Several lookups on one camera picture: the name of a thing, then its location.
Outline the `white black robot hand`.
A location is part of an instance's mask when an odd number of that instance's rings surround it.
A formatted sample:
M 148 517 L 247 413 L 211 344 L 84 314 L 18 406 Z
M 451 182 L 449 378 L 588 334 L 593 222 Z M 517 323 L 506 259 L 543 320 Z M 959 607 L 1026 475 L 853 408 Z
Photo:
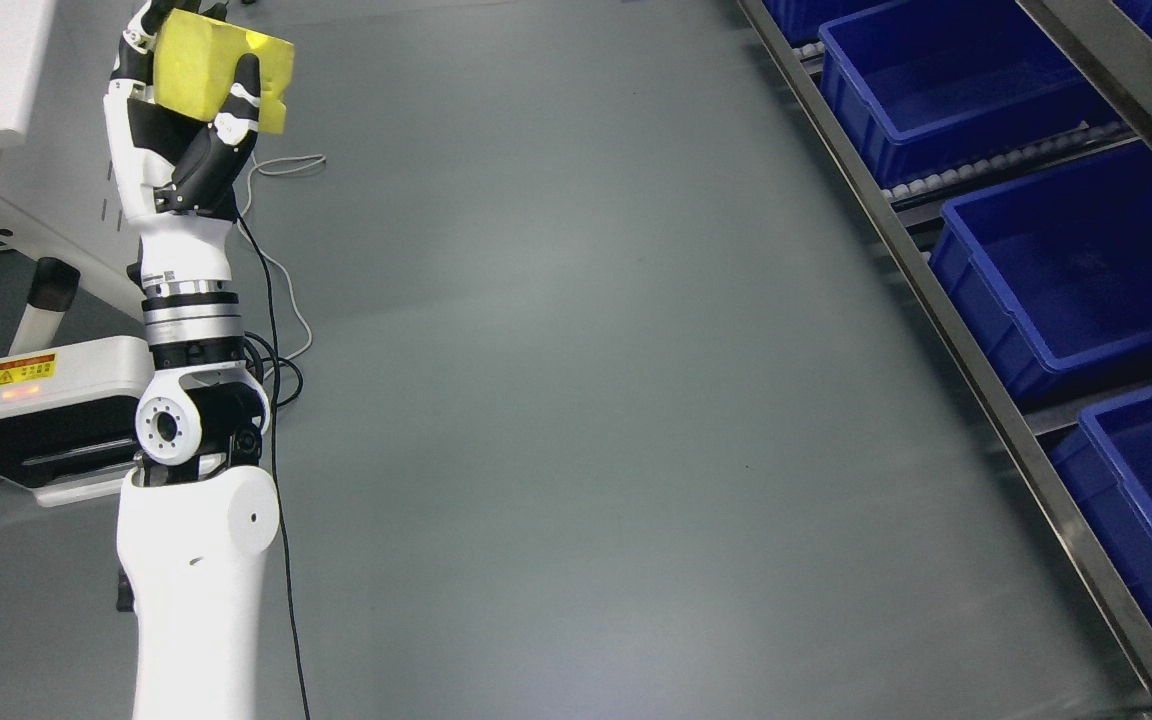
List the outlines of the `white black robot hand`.
M 260 60 L 238 56 L 215 118 L 184 118 L 157 104 L 154 50 L 173 0 L 145 1 L 120 37 L 103 99 L 111 168 L 132 225 L 236 223 L 234 183 L 259 137 Z

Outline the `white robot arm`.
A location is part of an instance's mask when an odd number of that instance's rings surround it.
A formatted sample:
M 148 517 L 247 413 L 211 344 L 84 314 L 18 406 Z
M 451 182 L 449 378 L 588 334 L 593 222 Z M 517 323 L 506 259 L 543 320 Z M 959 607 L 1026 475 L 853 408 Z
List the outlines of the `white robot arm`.
M 255 715 L 262 574 L 280 510 L 260 467 L 270 397 L 244 365 L 227 238 L 233 184 L 259 137 L 260 65 L 234 61 L 215 118 L 165 108 L 156 50 L 172 13 L 146 1 L 116 41 L 103 109 L 154 374 L 132 415 L 141 450 L 120 488 L 116 552 L 137 621 L 136 719 Z

